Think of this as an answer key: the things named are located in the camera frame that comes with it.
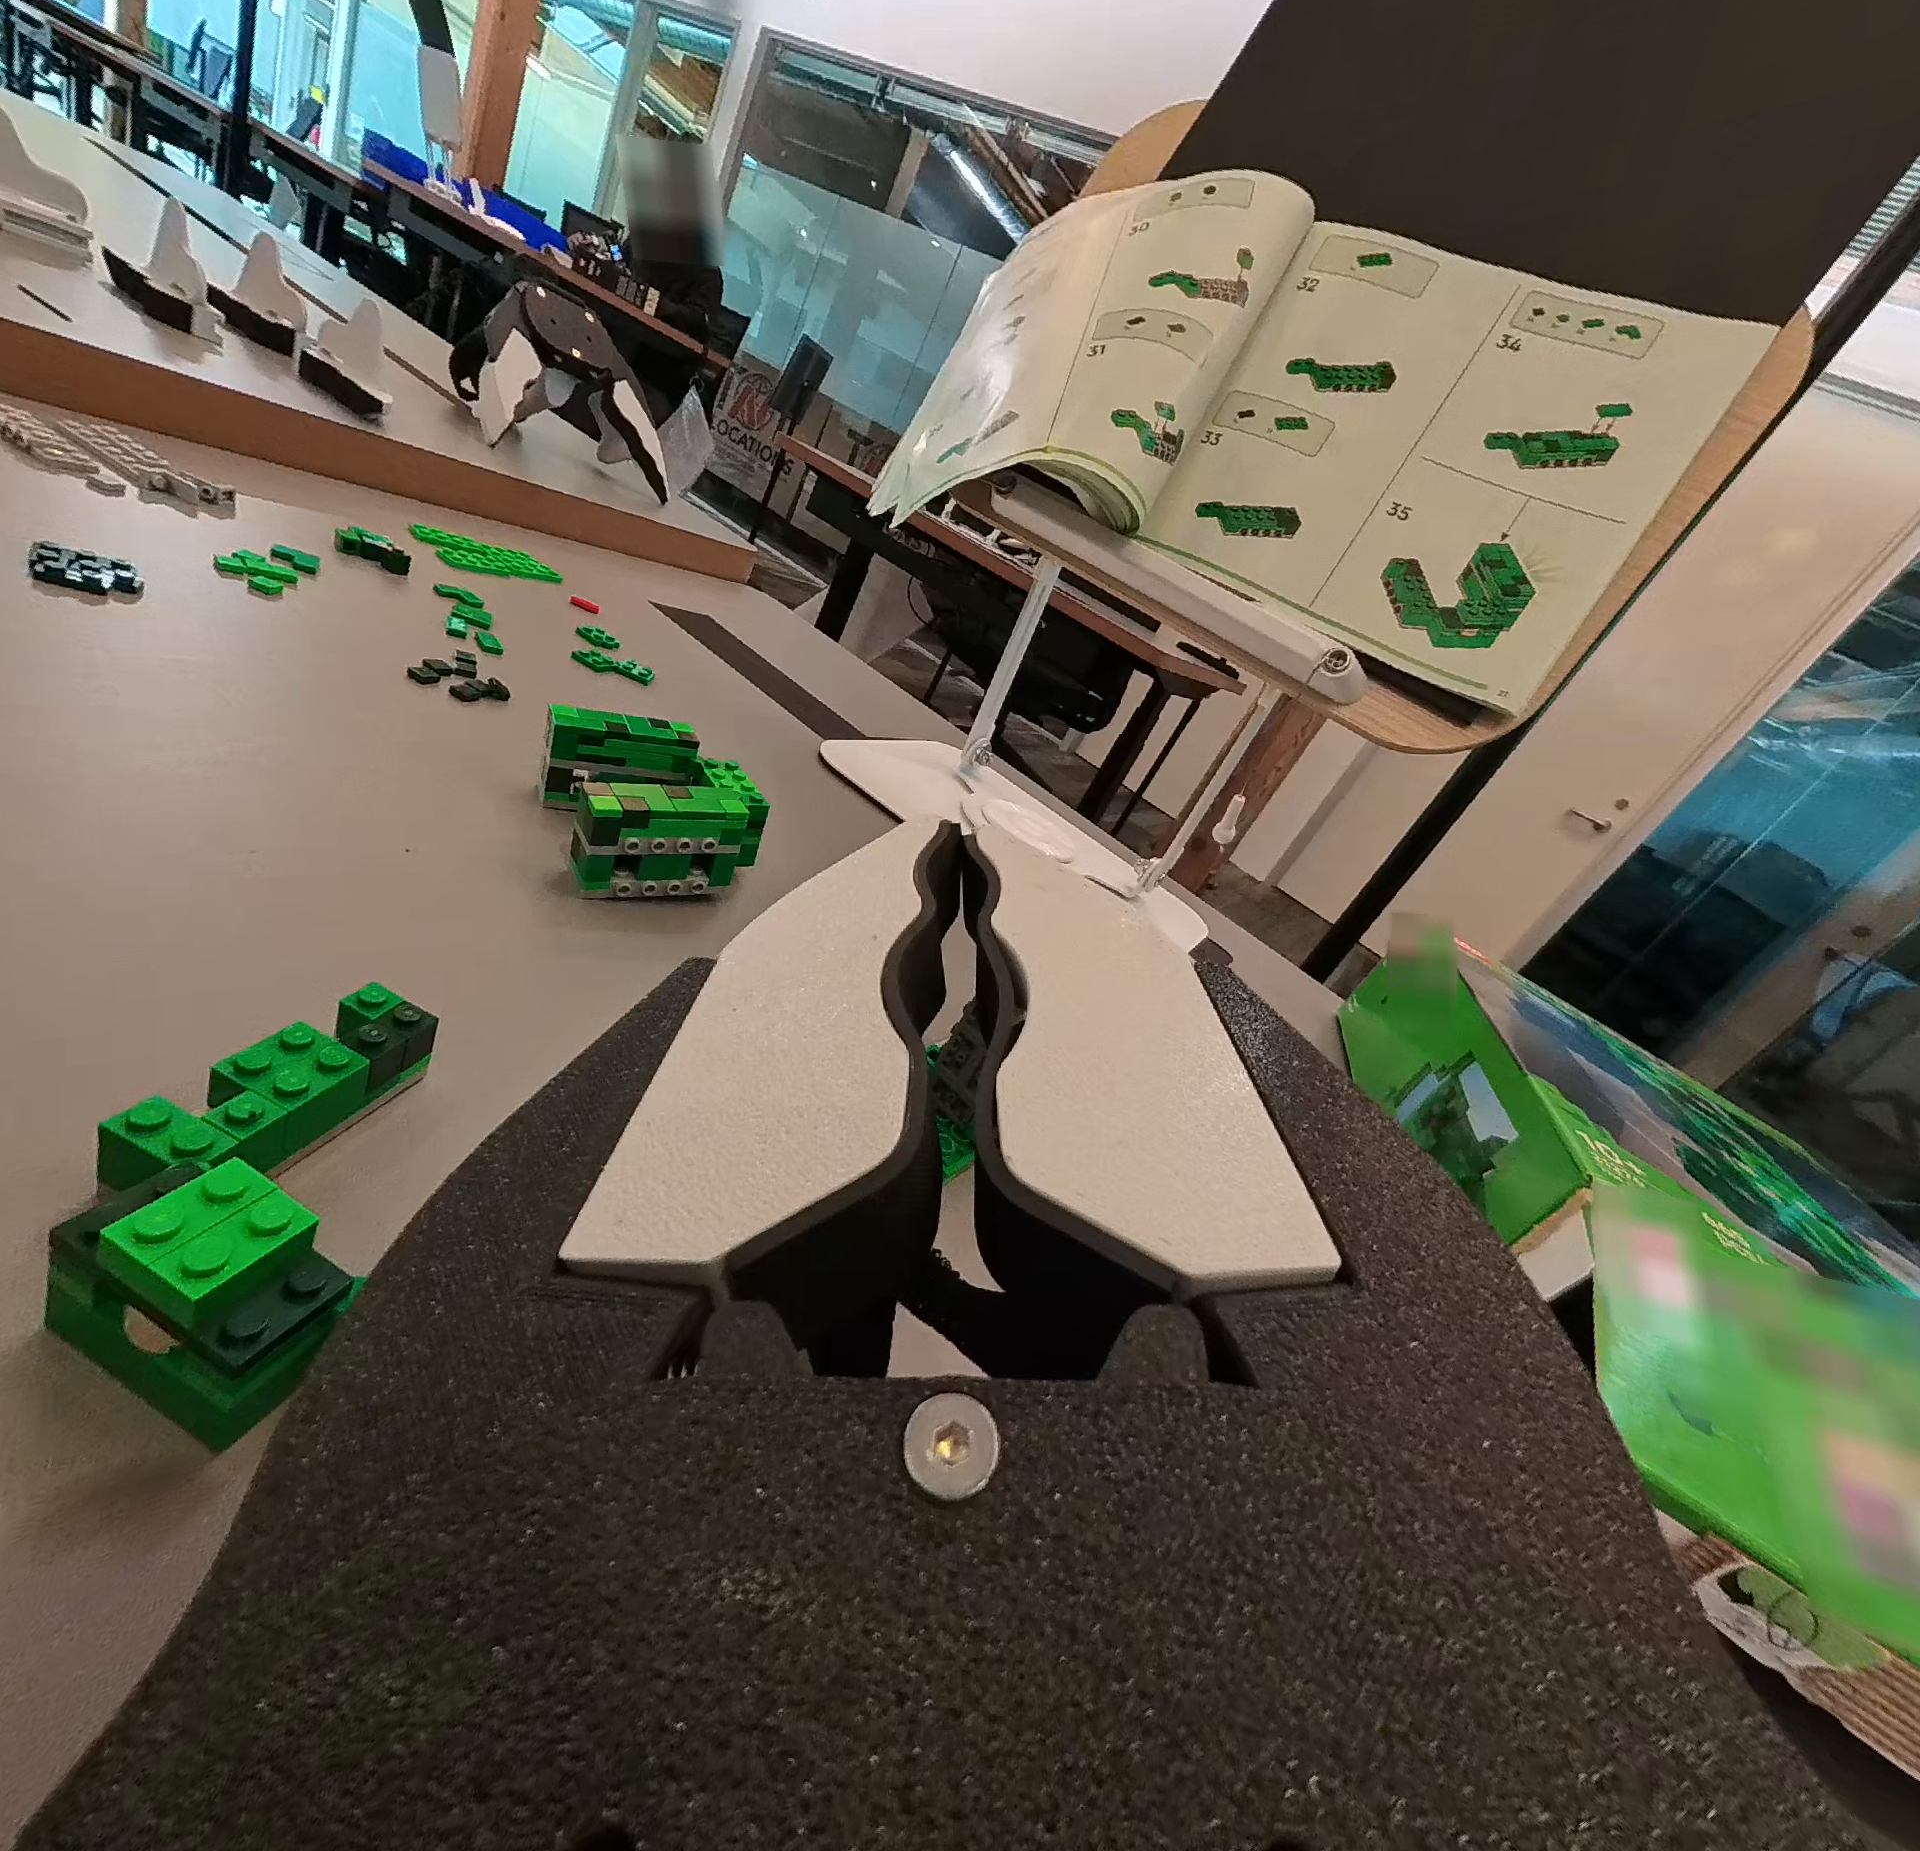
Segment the wooden pillar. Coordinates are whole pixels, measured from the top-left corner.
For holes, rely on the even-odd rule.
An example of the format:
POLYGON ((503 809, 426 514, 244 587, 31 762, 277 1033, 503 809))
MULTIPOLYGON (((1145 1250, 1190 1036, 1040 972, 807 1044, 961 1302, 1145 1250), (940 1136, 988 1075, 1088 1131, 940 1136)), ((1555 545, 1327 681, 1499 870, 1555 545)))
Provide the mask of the wooden pillar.
POLYGON ((1190 812, 1190 830, 1173 854, 1167 882, 1202 893, 1218 879, 1254 824, 1275 800, 1290 768, 1306 756, 1322 728, 1322 710, 1306 703, 1301 692, 1275 697, 1260 728, 1238 739, 1230 762, 1190 812))
POLYGON ((528 56, 540 36, 543 0, 477 0, 465 71, 465 130, 453 156, 459 177, 503 187, 514 147, 528 56))

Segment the instruction booklet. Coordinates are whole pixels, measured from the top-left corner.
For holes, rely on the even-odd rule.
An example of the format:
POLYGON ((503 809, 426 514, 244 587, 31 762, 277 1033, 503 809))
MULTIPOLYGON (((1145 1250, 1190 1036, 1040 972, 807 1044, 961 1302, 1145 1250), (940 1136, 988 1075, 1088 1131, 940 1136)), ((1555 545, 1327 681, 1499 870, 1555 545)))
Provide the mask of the instruction booklet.
POLYGON ((1273 173, 1141 183, 981 283, 868 509, 1039 470, 1228 616, 1522 713, 1771 342, 1322 224, 1273 173))

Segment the white stepped block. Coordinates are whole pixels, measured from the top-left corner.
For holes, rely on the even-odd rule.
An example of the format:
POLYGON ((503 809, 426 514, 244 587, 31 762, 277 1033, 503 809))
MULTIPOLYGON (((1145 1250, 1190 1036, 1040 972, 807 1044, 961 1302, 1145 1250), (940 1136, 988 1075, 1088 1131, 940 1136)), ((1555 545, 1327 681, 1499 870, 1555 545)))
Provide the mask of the white stepped block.
POLYGON ((56 269, 95 266, 88 192, 28 153, 10 109, 3 109, 3 251, 56 269))

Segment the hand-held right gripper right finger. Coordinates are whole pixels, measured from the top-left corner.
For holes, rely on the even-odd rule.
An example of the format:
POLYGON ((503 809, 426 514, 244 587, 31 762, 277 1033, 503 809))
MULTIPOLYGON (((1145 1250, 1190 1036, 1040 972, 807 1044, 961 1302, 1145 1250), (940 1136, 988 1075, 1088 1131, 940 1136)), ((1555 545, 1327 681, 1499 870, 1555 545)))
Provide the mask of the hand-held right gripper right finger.
POLYGON ((1179 1298, 1331 1285, 1336 1242, 1189 949, 1009 831, 976 941, 1014 976, 988 1151, 1035 1219, 1179 1298))

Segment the black office chair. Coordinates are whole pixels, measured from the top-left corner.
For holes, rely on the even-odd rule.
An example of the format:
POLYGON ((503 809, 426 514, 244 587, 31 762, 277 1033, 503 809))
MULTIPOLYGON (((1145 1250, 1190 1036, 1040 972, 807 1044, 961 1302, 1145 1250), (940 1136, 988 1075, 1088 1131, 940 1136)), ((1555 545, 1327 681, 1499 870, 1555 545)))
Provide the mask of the black office chair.
MULTIPOLYGON (((921 582, 947 665, 988 684, 1019 620, 1023 591, 984 571, 934 571, 921 582)), ((1023 654, 1008 710, 1093 735, 1113 724, 1132 675, 1129 650, 1051 606, 1023 654)))

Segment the black panel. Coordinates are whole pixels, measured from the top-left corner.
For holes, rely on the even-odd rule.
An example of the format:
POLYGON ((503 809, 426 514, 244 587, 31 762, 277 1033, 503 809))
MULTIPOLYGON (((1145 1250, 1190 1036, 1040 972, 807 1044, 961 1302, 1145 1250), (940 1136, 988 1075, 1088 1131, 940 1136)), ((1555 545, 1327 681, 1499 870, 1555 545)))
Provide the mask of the black panel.
POLYGON ((1273 0, 1173 177, 1787 323, 1917 159, 1917 0, 1273 0))

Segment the grey desk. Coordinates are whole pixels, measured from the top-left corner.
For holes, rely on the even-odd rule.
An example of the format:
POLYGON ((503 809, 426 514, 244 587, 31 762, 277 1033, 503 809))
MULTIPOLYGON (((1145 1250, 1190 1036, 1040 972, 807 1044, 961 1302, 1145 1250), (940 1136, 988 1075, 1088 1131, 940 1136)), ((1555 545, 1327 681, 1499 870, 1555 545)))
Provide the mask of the grey desk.
POLYGON ((222 524, 10 463, 5 543, 129 538, 147 598, 3 572, 3 1166, 74 1186, 82 1108, 365 976, 443 1014, 362 1125, 387 1260, 272 1430, 165 1649, 18 1848, 1607 1848, 1611 1613, 1549 1396, 1555 1321, 1306 1014, 1202 967, 1336 1237, 1454 1241, 1450 1316, 1238 1298, 1228 1382, 988 1389, 934 1502, 909 1382, 662 1380, 683 1298, 544 1294, 562 1224, 725 919, 557 891, 518 700, 407 692, 423 598, 283 606, 222 524))

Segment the row of grey bricks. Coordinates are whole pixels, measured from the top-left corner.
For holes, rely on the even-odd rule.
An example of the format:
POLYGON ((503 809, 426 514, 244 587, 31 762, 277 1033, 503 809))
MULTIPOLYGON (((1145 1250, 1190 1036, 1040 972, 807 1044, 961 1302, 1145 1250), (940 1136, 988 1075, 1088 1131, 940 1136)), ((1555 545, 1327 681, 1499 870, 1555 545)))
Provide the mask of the row of grey bricks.
POLYGON ((233 486, 171 463, 131 430, 111 424, 38 414, 23 403, 3 403, 3 444, 38 470, 82 479, 97 496, 136 496, 215 520, 236 514, 233 486))

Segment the green stepped brick assembly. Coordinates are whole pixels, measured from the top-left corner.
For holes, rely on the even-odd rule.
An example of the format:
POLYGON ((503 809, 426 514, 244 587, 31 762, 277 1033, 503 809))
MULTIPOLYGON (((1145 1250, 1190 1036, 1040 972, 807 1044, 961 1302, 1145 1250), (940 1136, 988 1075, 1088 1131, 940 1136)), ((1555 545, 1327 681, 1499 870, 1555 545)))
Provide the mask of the green stepped brick assembly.
POLYGON ((39 1325, 205 1451, 277 1411, 359 1296, 282 1175, 423 1081, 439 1018, 382 980, 97 1125, 95 1199, 48 1233, 39 1325))

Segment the pile of bright green plates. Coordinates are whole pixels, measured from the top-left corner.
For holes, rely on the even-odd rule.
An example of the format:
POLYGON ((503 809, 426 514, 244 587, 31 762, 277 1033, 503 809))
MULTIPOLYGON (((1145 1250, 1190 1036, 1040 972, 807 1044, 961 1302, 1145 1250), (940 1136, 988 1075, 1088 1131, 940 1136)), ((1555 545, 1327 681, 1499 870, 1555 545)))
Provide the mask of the pile of bright green plates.
POLYGON ((412 524, 407 533, 416 543, 429 549, 443 568, 453 568, 459 572, 489 572, 525 582, 564 582, 564 572, 557 568, 522 549, 472 538, 465 533, 429 524, 412 524))

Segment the black tape strip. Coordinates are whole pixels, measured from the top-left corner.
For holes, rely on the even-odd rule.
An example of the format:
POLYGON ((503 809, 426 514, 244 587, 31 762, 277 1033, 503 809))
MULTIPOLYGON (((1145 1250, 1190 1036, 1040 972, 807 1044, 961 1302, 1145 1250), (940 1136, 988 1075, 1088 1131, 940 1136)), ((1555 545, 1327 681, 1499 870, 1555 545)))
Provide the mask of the black tape strip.
POLYGON ((868 739, 868 681, 847 650, 759 591, 739 602, 657 598, 654 613, 679 629, 816 741, 868 739))

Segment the green toy box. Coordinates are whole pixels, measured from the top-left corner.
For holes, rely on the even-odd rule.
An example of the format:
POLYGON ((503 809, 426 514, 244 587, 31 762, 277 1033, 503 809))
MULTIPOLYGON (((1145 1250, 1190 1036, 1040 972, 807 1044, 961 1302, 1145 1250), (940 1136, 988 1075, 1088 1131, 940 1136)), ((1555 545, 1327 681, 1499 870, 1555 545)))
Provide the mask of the green toy box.
POLYGON ((1512 1253, 1582 1241, 1648 1502, 1917 1661, 1917 1208, 1475 949, 1394 949, 1336 1026, 1512 1253))

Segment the black and white winged shell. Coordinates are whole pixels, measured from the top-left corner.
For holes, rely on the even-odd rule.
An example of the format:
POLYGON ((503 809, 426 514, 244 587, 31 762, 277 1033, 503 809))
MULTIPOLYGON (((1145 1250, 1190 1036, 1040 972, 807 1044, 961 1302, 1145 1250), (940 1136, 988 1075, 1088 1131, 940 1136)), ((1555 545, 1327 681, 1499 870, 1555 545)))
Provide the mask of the black and white winged shell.
POLYGON ((596 442, 602 463, 632 463, 650 496, 670 502, 668 449, 641 383, 606 317, 570 292, 518 281, 450 346, 446 371, 487 444, 554 414, 596 442))

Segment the grey and green brick assembly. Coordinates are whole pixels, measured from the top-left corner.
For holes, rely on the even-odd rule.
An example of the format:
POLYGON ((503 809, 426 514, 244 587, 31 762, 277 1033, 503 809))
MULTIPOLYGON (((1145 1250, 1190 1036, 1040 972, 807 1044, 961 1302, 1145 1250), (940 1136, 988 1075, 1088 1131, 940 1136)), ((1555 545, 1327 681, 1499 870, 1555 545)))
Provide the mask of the grey and green brick assembly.
POLYGON ((947 1036, 940 1044, 929 1044, 923 1056, 940 1181, 953 1185, 976 1166, 976 1101, 988 1056, 976 1000, 964 1003, 947 1036))

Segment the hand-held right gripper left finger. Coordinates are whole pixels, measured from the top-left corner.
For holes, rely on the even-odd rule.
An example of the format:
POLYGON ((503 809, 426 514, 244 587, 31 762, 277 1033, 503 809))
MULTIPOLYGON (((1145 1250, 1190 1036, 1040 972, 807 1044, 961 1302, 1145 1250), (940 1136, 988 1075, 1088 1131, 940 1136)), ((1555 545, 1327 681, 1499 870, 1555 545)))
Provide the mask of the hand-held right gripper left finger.
POLYGON ((580 1277, 746 1291, 926 1134, 961 830, 914 819, 764 908, 711 962, 557 1242, 580 1277))

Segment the printed banner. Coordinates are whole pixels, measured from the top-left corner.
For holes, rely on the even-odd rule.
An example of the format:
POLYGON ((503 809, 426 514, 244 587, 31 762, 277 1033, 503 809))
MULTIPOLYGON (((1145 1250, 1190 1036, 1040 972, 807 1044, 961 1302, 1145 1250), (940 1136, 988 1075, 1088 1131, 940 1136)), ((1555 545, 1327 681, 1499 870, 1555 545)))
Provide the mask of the printed banner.
POLYGON ((777 393, 778 371, 756 357, 736 357, 718 383, 709 475, 746 496, 759 496, 778 462, 777 393))

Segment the U-shaped green brick assembly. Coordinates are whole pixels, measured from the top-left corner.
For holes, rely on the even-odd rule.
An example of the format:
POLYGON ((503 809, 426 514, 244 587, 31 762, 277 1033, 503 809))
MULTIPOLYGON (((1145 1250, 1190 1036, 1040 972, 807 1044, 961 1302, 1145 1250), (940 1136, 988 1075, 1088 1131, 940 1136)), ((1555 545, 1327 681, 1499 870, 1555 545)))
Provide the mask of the U-shaped green brick assembly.
POLYGON ((598 899, 728 888, 769 817, 746 766, 705 755, 689 724, 570 703, 544 713, 540 800, 570 817, 566 870, 598 899))

